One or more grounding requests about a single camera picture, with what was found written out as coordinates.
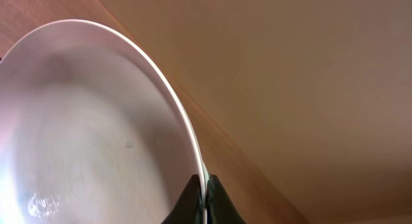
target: beige wall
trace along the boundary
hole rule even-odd
[[[311,221],[412,214],[412,0],[102,0]]]
[[[412,223],[412,216],[401,216],[392,218],[373,219],[367,221],[356,221],[345,224],[410,224]]]

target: plate surface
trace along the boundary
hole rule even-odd
[[[5,56],[0,223],[160,223],[192,174],[204,180],[182,105],[139,51],[61,21]]]

